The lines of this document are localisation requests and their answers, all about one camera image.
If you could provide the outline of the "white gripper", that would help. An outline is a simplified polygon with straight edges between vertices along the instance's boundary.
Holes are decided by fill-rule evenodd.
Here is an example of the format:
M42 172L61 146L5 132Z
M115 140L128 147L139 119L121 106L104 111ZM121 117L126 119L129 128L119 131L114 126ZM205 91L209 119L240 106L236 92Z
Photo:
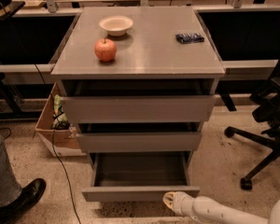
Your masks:
M185 192L166 192L162 198L164 204L183 217L194 217L193 205L195 199Z

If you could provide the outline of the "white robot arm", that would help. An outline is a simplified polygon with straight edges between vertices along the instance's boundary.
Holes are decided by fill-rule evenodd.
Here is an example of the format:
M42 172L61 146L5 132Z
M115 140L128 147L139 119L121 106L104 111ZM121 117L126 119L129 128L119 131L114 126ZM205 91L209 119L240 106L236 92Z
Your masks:
M268 218L240 211L205 196L191 197L185 192L170 191L162 198L165 205L193 224L280 224L280 200Z

